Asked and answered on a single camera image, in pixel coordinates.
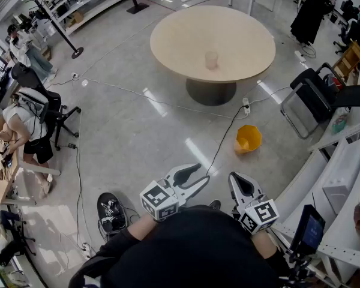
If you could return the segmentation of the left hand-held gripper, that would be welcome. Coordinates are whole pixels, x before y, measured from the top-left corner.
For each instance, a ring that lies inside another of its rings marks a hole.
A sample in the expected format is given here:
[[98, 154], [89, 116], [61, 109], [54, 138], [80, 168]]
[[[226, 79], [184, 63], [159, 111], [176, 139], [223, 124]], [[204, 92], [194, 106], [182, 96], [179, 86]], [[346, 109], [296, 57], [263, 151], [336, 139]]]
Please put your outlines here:
[[141, 193], [143, 208], [155, 221], [167, 217], [186, 207], [186, 201], [197, 195], [209, 183], [210, 176], [204, 176], [184, 186], [189, 177], [201, 168], [200, 163], [183, 164], [172, 168], [166, 178], [152, 181]]

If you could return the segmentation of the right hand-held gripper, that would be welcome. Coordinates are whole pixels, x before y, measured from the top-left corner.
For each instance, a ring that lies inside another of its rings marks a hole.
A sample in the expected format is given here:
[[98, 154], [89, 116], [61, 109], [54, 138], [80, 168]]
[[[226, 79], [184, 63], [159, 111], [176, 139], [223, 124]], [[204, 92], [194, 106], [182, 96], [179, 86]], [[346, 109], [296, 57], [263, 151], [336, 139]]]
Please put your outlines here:
[[274, 200], [263, 194], [256, 180], [243, 173], [231, 172], [228, 182], [232, 199], [237, 205], [237, 220], [248, 233], [255, 235], [266, 230], [279, 218]]

